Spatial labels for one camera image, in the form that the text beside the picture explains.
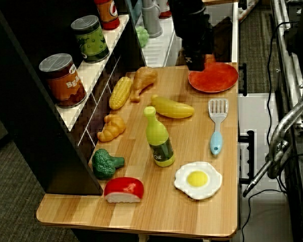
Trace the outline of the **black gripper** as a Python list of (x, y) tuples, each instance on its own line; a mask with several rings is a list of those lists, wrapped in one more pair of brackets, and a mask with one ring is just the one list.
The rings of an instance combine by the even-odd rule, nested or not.
[(212, 54), (214, 48), (213, 27), (180, 27), (183, 40), (183, 55), (190, 71), (203, 71), (205, 55)]

